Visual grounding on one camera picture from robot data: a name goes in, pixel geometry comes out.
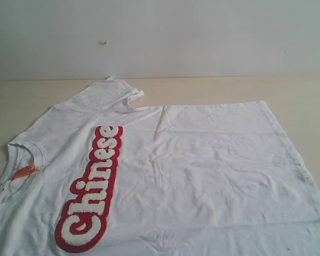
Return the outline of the white t-shirt red lettering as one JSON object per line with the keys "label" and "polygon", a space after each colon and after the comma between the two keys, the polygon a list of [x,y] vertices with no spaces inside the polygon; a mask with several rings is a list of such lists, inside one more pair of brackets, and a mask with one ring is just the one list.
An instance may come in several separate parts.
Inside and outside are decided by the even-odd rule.
{"label": "white t-shirt red lettering", "polygon": [[94,83],[8,144],[0,255],[320,255],[320,193],[265,102],[142,96]]}

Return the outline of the orange neck label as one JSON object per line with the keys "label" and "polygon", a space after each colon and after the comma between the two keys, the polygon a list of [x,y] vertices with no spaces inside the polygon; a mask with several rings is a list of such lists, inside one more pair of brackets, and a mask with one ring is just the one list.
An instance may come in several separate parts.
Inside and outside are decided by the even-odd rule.
{"label": "orange neck label", "polygon": [[11,180],[15,180],[17,178],[22,178],[28,175],[31,175],[36,171],[36,166],[34,164],[27,165],[18,171],[12,176]]}

